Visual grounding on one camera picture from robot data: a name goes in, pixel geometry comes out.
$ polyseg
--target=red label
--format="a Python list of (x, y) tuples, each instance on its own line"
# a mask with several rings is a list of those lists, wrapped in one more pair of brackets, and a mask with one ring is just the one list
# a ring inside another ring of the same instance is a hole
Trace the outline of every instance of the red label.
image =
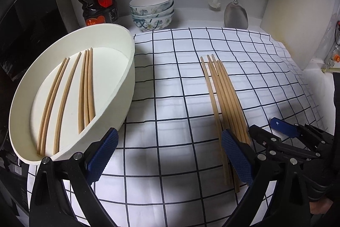
[(99, 23), (105, 23), (105, 17), (99, 16), (98, 18), (92, 17), (90, 19), (85, 20), (86, 26), (93, 25), (93, 24), (99, 24)]

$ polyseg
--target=white oval tray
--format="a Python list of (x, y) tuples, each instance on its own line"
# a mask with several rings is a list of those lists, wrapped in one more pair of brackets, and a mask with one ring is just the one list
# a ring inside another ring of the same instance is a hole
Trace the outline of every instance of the white oval tray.
[[(93, 48), (93, 94), (96, 116), (78, 134), (78, 96), (84, 51)], [(64, 88), (79, 52), (82, 52), (62, 118), (59, 152), (53, 155), (54, 133)], [(121, 127), (130, 108), (134, 85), (135, 45), (130, 32), (119, 25), (99, 24), (76, 30), (47, 48), (29, 67), (13, 98), (9, 132), (15, 153), (25, 163), (39, 165), (37, 140), (47, 95), (65, 57), (70, 57), (51, 112), (45, 156), (64, 160), (84, 152), (110, 127)]]

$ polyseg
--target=metal spatula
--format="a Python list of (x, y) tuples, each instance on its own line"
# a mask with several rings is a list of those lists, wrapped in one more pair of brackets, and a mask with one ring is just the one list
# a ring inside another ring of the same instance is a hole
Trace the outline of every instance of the metal spatula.
[(248, 17), (245, 9), (239, 5), (238, 0), (230, 2), (224, 11), (224, 25), (229, 28), (247, 29)]

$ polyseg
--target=metal screw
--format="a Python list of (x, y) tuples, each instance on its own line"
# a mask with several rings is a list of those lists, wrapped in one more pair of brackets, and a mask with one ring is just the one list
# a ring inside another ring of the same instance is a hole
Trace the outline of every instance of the metal screw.
[(83, 157), (82, 152), (77, 152), (77, 153), (73, 154), (73, 159), (75, 159), (75, 160), (79, 160), (82, 157)]
[(50, 161), (50, 158), (49, 157), (45, 157), (42, 159), (42, 163), (45, 165), (47, 164), (48, 162)]
[(266, 155), (264, 155), (264, 154), (259, 154), (259, 155), (257, 155), (257, 158), (258, 158), (260, 161), (264, 161), (265, 159), (267, 159)]
[(290, 162), (293, 164), (293, 165), (296, 165), (298, 163), (298, 161), (295, 159), (295, 158), (290, 158)]

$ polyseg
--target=checkered tablecloth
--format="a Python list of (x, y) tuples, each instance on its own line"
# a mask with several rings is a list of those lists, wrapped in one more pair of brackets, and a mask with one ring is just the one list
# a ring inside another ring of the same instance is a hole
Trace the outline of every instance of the checkered tablecloth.
[[(277, 117), (323, 128), (317, 105), (285, 47), (268, 34), (235, 29), (172, 29), (134, 36), (136, 85), (119, 145), (92, 188), (122, 227), (222, 226), (243, 197), (224, 185), (209, 93), (199, 57), (225, 65), (248, 126), (273, 131)], [(264, 148), (254, 143), (256, 152)], [(36, 174), (30, 166), (28, 199)], [(274, 183), (253, 221), (262, 219)], [(65, 187), (85, 222), (69, 181)]]

